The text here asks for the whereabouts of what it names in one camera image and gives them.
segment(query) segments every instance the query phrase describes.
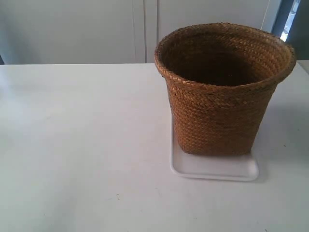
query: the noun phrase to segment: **cabinet door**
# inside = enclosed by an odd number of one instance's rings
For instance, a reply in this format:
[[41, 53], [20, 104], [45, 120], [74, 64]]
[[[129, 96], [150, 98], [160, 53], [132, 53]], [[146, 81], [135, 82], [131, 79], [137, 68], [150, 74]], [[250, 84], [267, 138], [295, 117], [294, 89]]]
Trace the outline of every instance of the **cabinet door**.
[[143, 63], [143, 0], [0, 0], [8, 64]]
[[[147, 62], [153, 62], [157, 41], [181, 27], [230, 22], [271, 31], [280, 0], [145, 0], [145, 3]], [[150, 38], [154, 31], [156, 42]]]

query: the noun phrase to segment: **woven basket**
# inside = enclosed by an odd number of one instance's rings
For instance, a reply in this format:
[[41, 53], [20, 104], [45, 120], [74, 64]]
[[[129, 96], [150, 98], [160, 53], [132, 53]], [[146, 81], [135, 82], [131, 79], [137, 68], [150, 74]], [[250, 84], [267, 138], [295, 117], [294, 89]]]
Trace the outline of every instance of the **woven basket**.
[[167, 83], [183, 151], [240, 155], [250, 152], [277, 84], [295, 66], [295, 54], [269, 33], [217, 23], [166, 36], [155, 64]]

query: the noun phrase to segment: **table surface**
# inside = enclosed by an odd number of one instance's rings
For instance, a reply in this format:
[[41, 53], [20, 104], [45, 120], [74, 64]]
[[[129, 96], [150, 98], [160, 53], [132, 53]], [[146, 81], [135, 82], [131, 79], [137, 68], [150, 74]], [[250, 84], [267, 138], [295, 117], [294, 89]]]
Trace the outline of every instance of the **table surface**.
[[153, 64], [0, 67], [0, 231], [308, 231], [309, 76], [278, 85], [254, 182], [181, 178]]

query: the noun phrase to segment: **wicker basket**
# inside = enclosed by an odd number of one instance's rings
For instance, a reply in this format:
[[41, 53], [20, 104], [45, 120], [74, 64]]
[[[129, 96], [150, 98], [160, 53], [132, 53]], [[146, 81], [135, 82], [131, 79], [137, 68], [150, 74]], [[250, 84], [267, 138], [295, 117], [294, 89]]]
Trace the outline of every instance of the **wicker basket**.
[[240, 155], [250, 152], [277, 84], [295, 66], [295, 54], [269, 33], [217, 23], [166, 36], [156, 48], [155, 64], [167, 83], [181, 148]]

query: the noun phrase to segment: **basket rim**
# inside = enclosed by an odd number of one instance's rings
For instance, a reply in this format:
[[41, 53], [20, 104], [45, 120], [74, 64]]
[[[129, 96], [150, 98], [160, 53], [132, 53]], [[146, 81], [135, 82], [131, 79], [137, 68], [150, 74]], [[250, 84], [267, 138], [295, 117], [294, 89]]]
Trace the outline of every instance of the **basket rim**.
[[[234, 28], [234, 29], [240, 29], [243, 30], [244, 32], [250, 32], [254, 33], [257, 35], [257, 38], [263, 38], [263, 39], [269, 39], [271, 43], [276, 43], [277, 45], [281, 46], [284, 48], [284, 50], [290, 55], [290, 60], [287, 61], [286, 66], [282, 68], [276, 75], [266, 78], [264, 80], [258, 81], [258, 82], [252, 82], [244, 85], [238, 85], [238, 86], [220, 86], [220, 85], [213, 85], [213, 84], [205, 84], [205, 83], [200, 83], [196, 81], [191, 81], [188, 79], [185, 79], [181, 77], [180, 75], [174, 73], [173, 71], [169, 70], [165, 64], [162, 62], [162, 50], [165, 48], [165, 44], [168, 42], [171, 42], [177, 38], [177, 35], [179, 35], [182, 32], [185, 31], [191, 31], [192, 35], [197, 29], [207, 29], [211, 28], [213, 26], [221, 26], [222, 30], [225, 28]], [[165, 36], [157, 45], [155, 52], [154, 52], [154, 62], [159, 70], [160, 74], [166, 79], [166, 81], [172, 82], [172, 84], [177, 85], [177, 86], [190, 86], [191, 88], [194, 89], [199, 89], [199, 90], [232, 90], [232, 89], [254, 89], [254, 88], [264, 88], [267, 86], [271, 86], [273, 84], [278, 84], [281, 81], [283, 81], [293, 70], [295, 64], [296, 64], [296, 58], [295, 58], [295, 52], [292, 46], [289, 44], [285, 43], [282, 41], [279, 37], [268, 33], [266, 31], [262, 31], [256, 28], [251, 28], [248, 26], [244, 25], [238, 25], [238, 24], [232, 24], [232, 23], [209, 23], [209, 24], [198, 24], [198, 25], [192, 25], [192, 26], [187, 26], [184, 28], [177, 29], [173, 31], [172, 33], [168, 34]]]

